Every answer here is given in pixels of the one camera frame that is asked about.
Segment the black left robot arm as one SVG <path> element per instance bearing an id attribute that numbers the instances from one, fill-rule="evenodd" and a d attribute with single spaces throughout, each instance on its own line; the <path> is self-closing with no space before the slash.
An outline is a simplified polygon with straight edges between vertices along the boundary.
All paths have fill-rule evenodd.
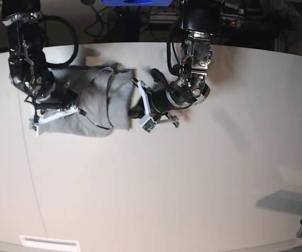
<path id="1" fill-rule="evenodd" d="M 148 103 L 139 99 L 128 115 L 140 119 L 147 113 L 160 119 L 184 110 L 210 93 L 207 70 L 212 59 L 210 36 L 221 28 L 222 1 L 182 1 L 180 18 L 170 26 L 166 42 L 167 67 L 174 81 L 158 69 L 150 70 L 157 89 L 144 88 Z"/>

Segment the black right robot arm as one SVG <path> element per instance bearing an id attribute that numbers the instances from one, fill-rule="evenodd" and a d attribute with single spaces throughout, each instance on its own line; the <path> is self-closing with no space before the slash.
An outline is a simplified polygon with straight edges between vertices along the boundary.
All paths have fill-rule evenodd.
<path id="1" fill-rule="evenodd" d="M 71 57 L 59 64 L 49 63 L 43 51 L 47 21 L 65 25 L 73 41 Z M 2 1 L 2 23 L 6 27 L 9 47 L 9 77 L 26 95 L 35 109 L 66 109 L 75 104 L 77 94 L 56 83 L 52 69 L 64 69 L 76 58 L 79 40 L 73 26 L 59 16 L 47 16 L 40 1 Z"/>

